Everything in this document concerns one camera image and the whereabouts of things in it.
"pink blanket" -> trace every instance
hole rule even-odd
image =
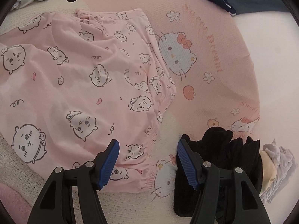
[[[258,86],[247,47],[226,11],[207,0],[84,1],[93,11],[145,12],[177,88],[168,109],[180,132],[194,140],[212,126],[230,129],[234,137],[252,134],[260,113]]]
[[[176,89],[140,10],[44,13],[0,36],[0,131],[47,178],[106,149],[120,153],[105,191],[151,189],[150,155]]]

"hello kitty face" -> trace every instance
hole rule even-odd
[[[13,71],[25,65],[26,52],[22,45],[14,45],[9,48],[2,49],[3,67],[9,71],[11,75]]]
[[[155,177],[154,191],[155,197],[166,197],[174,191],[174,181],[176,175],[176,166],[172,161],[159,160],[156,164],[157,174]]]
[[[158,116],[157,116],[157,120],[162,123],[162,114],[160,111],[158,111]]]
[[[81,167],[81,164],[78,163],[78,162],[74,162],[73,169],[76,169],[76,168],[79,168],[79,167]]]
[[[119,19],[127,19],[127,14],[125,12],[119,12],[119,13],[116,13],[116,16],[118,16]]]
[[[165,73],[161,67],[157,67],[157,74],[159,75],[159,77],[163,77]]]
[[[142,60],[143,64],[148,64],[150,61],[150,58],[152,57],[149,54],[139,54],[139,56],[140,56],[140,59]]]
[[[120,31],[114,32],[114,36],[119,39],[120,42],[125,42],[127,41],[127,37],[124,36]]]
[[[86,141],[86,137],[98,129],[97,119],[81,111],[70,111],[65,118],[68,119],[75,135],[83,141]]]
[[[98,64],[95,67],[89,77],[92,79],[92,83],[97,87],[104,87],[108,82],[112,80],[112,78],[109,76],[109,73],[101,64]]]
[[[152,29],[152,26],[150,26],[150,25],[146,26],[146,27],[145,27],[145,30],[146,30],[146,32],[147,32],[148,34],[150,34],[150,35],[154,35],[154,31],[153,31],[153,29]]]
[[[154,51],[154,48],[152,46],[152,43],[151,42],[147,42],[147,45],[148,47],[150,48],[150,51],[153,52]]]
[[[85,30],[81,30],[80,37],[88,42],[92,42],[95,39],[95,37],[93,36],[93,34],[91,32],[87,32]]]
[[[183,36],[181,35],[185,36],[183,33],[165,34],[159,39],[158,45],[161,55],[169,69],[180,77],[183,75],[186,77],[186,73],[197,59],[189,49],[191,42],[183,44],[186,39],[182,42]]]
[[[131,32],[135,32],[137,28],[131,24],[127,24],[127,29]]]
[[[63,77],[58,78],[58,84],[62,85],[63,83],[64,83],[64,78]]]
[[[252,133],[252,129],[259,120],[256,119],[255,121],[251,121],[250,119],[247,118],[242,118],[236,122],[234,122],[231,125],[231,130],[236,132],[236,131],[243,131],[243,132],[249,132],[250,134]]]
[[[137,98],[131,99],[128,107],[130,110],[140,112],[140,111],[149,111],[149,108],[154,105],[150,99],[146,96],[139,96]]]
[[[12,149],[25,163],[35,163],[47,153],[46,134],[32,124],[15,127]]]
[[[63,63],[68,63],[68,57],[65,56],[57,46],[49,47],[47,51],[52,55],[54,60],[57,60],[57,65],[62,65]]]
[[[141,152],[141,149],[143,148],[143,145],[129,145],[127,146],[127,155],[125,158],[125,161],[128,159],[137,159],[140,156],[144,154],[144,152]]]
[[[145,92],[149,92],[149,87],[148,87],[148,85],[145,81],[142,81],[139,84],[135,83],[134,88],[136,88],[137,90],[142,90],[142,91],[145,91]]]
[[[121,179],[128,179],[128,171],[124,168],[124,167],[118,167],[118,166],[114,166],[111,176],[110,176],[110,180],[121,180]]]
[[[131,83],[130,78],[129,78],[129,69],[125,70],[124,75],[125,75],[126,81],[133,86],[133,84]]]
[[[24,26],[20,26],[19,31],[23,31],[23,34],[25,34],[28,30],[31,30],[35,27],[38,27],[40,20],[41,20],[41,16],[37,16],[36,18],[31,20],[30,22],[28,22]]]
[[[154,76],[150,79],[149,83],[153,86],[154,90],[156,91],[156,94],[162,93],[162,86],[160,83],[160,79],[157,76]]]

